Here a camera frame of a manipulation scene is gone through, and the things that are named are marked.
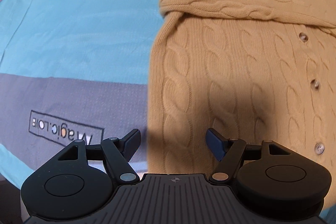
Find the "tan cable-knit cardigan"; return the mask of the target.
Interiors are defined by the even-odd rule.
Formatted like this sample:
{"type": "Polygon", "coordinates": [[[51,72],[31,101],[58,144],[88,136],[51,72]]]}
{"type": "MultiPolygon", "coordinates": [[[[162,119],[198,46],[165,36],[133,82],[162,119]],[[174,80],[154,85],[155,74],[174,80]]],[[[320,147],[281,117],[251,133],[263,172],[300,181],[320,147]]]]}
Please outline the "tan cable-knit cardigan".
{"type": "Polygon", "coordinates": [[[335,0],[159,0],[151,172],[207,173],[212,127],[274,140],[335,173],[335,0]]]}

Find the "blue grey printed bedsheet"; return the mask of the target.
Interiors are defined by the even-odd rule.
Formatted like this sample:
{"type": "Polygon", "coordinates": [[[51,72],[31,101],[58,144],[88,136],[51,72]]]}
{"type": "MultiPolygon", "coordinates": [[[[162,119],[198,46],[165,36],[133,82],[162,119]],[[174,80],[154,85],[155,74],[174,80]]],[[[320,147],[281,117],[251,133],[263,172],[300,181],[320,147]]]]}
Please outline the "blue grey printed bedsheet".
{"type": "Polygon", "coordinates": [[[24,223],[335,223],[335,173],[274,140],[255,144],[261,159],[231,184],[210,182],[219,162],[207,145],[210,172],[149,170],[150,58],[164,21],[159,0],[1,0],[1,175],[20,191],[24,223]],[[85,148],[135,128],[140,181],[114,184],[85,148]]]}

